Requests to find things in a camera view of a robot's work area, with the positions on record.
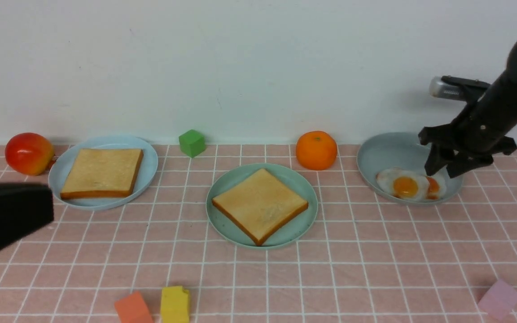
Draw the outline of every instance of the bread crust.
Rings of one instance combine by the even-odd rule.
[[[131,181],[131,187],[128,190],[117,190],[117,191],[75,191],[75,192],[61,192],[59,196],[62,200],[75,200],[75,199],[90,199],[90,198],[126,198],[133,194],[135,190],[135,183],[137,182],[137,176],[139,174],[141,162],[143,160],[143,151],[141,149],[135,165],[135,172],[133,173],[133,180]]]

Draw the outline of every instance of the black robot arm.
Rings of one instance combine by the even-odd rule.
[[[514,139],[505,136],[517,125],[517,42],[493,84],[443,76],[433,80],[430,94],[462,100],[466,106],[451,123],[420,131],[420,143],[431,144],[425,163],[428,176],[447,166],[448,176],[454,178],[491,165],[496,153],[510,155],[517,149]]]

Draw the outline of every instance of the black object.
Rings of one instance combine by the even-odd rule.
[[[505,137],[517,125],[517,42],[493,84],[451,76],[442,81],[461,90],[466,106],[451,123],[420,131],[420,143],[432,143],[425,163],[428,176],[447,166],[454,178],[491,165],[496,153],[511,155],[517,149],[514,139]]]
[[[53,222],[53,194],[36,183],[0,183],[0,250]]]

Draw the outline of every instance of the white wall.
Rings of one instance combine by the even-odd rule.
[[[491,83],[516,40],[513,0],[0,0],[0,143],[419,131],[464,106],[433,76]]]

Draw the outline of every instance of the yellow block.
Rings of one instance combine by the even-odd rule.
[[[189,292],[183,286],[162,289],[161,318],[163,323],[189,322]]]

